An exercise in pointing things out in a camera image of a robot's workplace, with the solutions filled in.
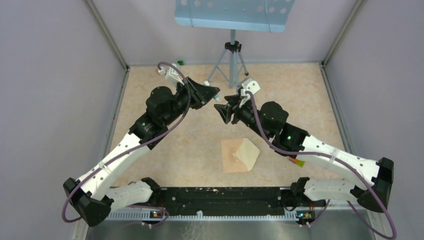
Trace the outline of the green white glue stick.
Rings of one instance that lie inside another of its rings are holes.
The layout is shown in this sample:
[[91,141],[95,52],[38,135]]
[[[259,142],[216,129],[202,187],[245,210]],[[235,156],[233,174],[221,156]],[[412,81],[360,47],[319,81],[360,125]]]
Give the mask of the green white glue stick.
[[221,98],[220,98],[220,96],[219,96],[218,94],[216,94],[216,95],[213,97],[213,99],[214,99],[216,102],[219,102],[219,101],[221,100]]

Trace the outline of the grey tripod stand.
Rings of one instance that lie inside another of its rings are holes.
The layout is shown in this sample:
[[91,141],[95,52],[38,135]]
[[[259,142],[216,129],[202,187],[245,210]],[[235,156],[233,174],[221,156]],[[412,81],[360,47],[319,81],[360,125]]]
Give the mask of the grey tripod stand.
[[[220,64],[227,53],[229,54],[229,72],[228,74],[225,74],[221,69]],[[238,89],[239,75],[241,71],[243,71],[246,77],[250,75],[242,55],[242,44],[236,40],[235,29],[230,30],[230,40],[224,44],[224,49],[221,52],[218,61],[206,79],[207,82],[211,81],[216,71],[219,71],[221,75],[227,80],[228,86],[230,88],[235,87],[236,90]]]

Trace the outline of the cream letter paper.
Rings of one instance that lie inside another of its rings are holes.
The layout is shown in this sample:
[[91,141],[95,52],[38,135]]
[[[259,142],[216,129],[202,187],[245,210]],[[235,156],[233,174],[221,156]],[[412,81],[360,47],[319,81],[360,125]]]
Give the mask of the cream letter paper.
[[238,138],[235,140],[235,149],[232,156],[236,163],[244,165],[242,172],[249,172],[255,166],[259,156],[259,148],[253,144],[248,138]]

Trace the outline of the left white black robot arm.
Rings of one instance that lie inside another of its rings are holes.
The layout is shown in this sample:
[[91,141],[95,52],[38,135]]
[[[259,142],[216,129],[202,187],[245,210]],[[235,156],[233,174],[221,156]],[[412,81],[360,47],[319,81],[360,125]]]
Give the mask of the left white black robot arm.
[[160,202],[159,186],[151,178],[121,187],[112,184],[138,159],[149,153],[179,124],[189,109],[198,110],[220,92],[216,86],[203,85],[191,78],[177,83],[176,92],[166,86],[154,88],[146,100],[146,112],[129,128],[118,145],[90,171],[63,183],[67,199],[88,226],[95,227],[111,212],[137,203],[154,207]]

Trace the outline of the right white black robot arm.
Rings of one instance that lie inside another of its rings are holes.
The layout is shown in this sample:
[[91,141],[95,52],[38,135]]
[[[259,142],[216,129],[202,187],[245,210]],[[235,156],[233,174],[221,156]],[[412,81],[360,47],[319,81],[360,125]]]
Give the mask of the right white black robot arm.
[[225,124],[242,122],[279,155],[313,163],[342,177],[330,181],[301,177],[292,184],[297,205],[331,199],[356,201],[377,213],[388,208],[394,181],[391,159],[367,159],[331,146],[288,123],[289,113],[274,101],[265,102],[257,109],[253,100],[245,101],[238,95],[225,96],[225,100],[226,104],[214,105]]

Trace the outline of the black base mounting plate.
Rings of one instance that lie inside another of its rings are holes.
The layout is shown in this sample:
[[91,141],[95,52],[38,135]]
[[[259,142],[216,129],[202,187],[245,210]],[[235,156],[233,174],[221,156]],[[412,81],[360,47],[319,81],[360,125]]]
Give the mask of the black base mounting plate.
[[172,217],[282,216],[299,206],[284,187],[162,187],[154,190],[148,206],[167,210]]

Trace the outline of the colourful toy block stack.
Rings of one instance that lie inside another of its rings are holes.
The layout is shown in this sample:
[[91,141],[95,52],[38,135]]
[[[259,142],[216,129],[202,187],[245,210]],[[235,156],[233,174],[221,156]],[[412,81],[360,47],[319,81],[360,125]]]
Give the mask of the colourful toy block stack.
[[295,165],[297,165],[298,167],[303,167],[304,166],[304,164],[305,164],[305,162],[304,161],[302,161],[302,160],[298,160],[298,159],[296,159],[296,158],[292,158],[292,157],[290,157],[289,158],[289,161],[290,162],[292,162],[293,164],[295,164]]

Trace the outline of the blue music stand tray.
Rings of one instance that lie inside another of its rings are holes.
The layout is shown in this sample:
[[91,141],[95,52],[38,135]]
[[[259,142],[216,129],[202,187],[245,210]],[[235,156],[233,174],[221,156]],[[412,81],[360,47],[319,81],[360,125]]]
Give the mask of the blue music stand tray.
[[281,33],[295,0],[176,0],[174,19],[186,27]]

